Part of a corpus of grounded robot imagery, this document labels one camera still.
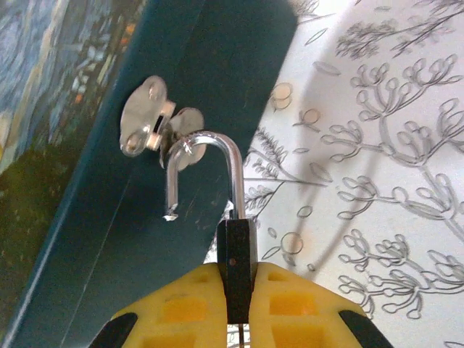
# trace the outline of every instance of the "padlock shackle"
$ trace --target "padlock shackle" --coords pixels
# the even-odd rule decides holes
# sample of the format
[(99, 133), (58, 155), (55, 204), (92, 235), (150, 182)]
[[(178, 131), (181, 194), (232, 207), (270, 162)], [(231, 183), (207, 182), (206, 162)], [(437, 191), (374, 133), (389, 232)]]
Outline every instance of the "padlock shackle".
[(229, 173), (229, 199), (233, 203), (232, 219), (245, 218), (244, 172), (240, 150), (228, 136), (199, 130), (178, 140), (168, 153), (166, 167), (166, 221), (177, 218), (175, 209), (178, 206), (178, 163), (181, 156), (191, 152), (197, 145), (213, 145), (221, 149), (225, 155)]

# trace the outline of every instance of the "black padlock part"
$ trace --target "black padlock part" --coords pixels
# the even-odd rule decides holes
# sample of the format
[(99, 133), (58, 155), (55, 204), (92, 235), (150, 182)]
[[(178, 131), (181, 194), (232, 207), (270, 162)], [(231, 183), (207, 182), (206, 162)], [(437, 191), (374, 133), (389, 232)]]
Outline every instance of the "black padlock part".
[(362, 348), (394, 348), (369, 318), (352, 310), (342, 310), (339, 315)]
[(109, 321), (88, 348), (122, 348), (136, 321), (135, 313), (126, 313)]
[(257, 272), (256, 226), (252, 220), (219, 223), (217, 263), (224, 284), (228, 323), (248, 323)]

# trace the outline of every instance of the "metal hinge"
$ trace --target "metal hinge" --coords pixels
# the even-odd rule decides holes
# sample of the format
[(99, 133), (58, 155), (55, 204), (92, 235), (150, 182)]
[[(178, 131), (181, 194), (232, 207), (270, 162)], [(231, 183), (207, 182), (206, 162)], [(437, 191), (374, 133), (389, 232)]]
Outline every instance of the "metal hinge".
[[(172, 145), (182, 137), (204, 127), (203, 114), (187, 107), (173, 116), (175, 103), (167, 99), (166, 83), (151, 76), (139, 86), (125, 103), (121, 117), (120, 148), (123, 154), (135, 157), (143, 150), (159, 151), (159, 163), (164, 168)], [(206, 145), (195, 146), (179, 160), (178, 169), (197, 163)]]

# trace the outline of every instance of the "metal hasp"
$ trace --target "metal hasp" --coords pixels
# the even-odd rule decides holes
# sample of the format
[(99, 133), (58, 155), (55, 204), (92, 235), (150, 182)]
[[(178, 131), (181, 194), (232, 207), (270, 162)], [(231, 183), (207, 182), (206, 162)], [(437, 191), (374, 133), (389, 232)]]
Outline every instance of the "metal hasp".
[(167, 162), (165, 219), (177, 218), (179, 158), (200, 144), (219, 147), (227, 160), (233, 210), (230, 219), (217, 227), (217, 263), (224, 283), (228, 323), (248, 323), (257, 271), (256, 227), (252, 220), (245, 218), (242, 160), (237, 145), (229, 137), (201, 130), (171, 147)]
[[(175, 103), (167, 99), (167, 87), (159, 76), (150, 76), (125, 103), (120, 121), (120, 148), (124, 155), (135, 157), (143, 150), (159, 150), (163, 163), (170, 147), (179, 139), (203, 129), (202, 113), (186, 107), (173, 116)], [(192, 153), (181, 156), (179, 170), (197, 163), (206, 146), (198, 146)]]

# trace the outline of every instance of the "painting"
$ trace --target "painting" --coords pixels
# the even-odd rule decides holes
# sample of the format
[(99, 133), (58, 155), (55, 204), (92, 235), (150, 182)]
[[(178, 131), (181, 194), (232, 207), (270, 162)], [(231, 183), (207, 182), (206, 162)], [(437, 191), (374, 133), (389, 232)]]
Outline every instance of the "painting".
[(0, 340), (146, 0), (0, 0)]

